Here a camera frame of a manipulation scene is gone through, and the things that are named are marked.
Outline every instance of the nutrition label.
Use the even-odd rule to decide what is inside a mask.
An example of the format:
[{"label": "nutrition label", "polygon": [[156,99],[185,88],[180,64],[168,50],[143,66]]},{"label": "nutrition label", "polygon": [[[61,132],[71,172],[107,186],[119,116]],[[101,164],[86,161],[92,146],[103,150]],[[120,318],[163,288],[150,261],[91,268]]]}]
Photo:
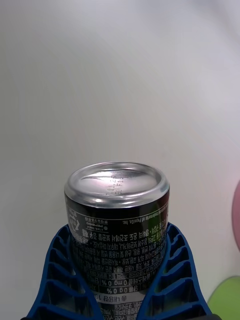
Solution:
[{"label": "nutrition label", "polygon": [[75,264],[105,320],[134,320],[164,258],[168,202],[151,213],[100,218],[67,204]]}]

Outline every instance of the can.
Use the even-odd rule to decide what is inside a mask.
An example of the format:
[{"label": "can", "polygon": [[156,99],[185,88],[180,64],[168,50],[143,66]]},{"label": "can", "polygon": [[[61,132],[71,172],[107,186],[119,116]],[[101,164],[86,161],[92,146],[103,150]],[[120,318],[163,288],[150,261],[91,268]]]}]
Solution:
[{"label": "can", "polygon": [[145,164],[104,162],[64,186],[70,250],[105,320],[136,319],[166,251],[170,185]]}]

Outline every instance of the white wall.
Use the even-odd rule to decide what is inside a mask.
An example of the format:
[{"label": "white wall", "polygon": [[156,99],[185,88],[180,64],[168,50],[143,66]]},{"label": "white wall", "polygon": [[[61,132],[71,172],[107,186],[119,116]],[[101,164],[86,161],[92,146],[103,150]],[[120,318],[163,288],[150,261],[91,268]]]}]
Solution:
[{"label": "white wall", "polygon": [[0,318],[25,316],[79,167],[162,169],[207,299],[240,253],[238,0],[0,1]]}]

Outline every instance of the pink object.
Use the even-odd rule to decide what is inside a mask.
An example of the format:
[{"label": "pink object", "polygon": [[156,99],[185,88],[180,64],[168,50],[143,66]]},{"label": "pink object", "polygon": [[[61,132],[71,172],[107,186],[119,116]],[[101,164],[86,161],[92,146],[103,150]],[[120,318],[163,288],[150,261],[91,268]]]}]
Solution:
[{"label": "pink object", "polygon": [[231,219],[235,241],[240,250],[240,182],[236,186],[233,196]]}]

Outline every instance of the aluminum can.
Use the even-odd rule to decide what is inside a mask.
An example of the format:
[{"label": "aluminum can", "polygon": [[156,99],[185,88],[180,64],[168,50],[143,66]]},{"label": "aluminum can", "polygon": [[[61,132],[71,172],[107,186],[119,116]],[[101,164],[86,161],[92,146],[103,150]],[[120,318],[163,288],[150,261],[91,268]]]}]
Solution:
[{"label": "aluminum can", "polygon": [[64,187],[70,248],[105,320],[134,320],[166,251],[170,185],[151,166],[104,162]]}]

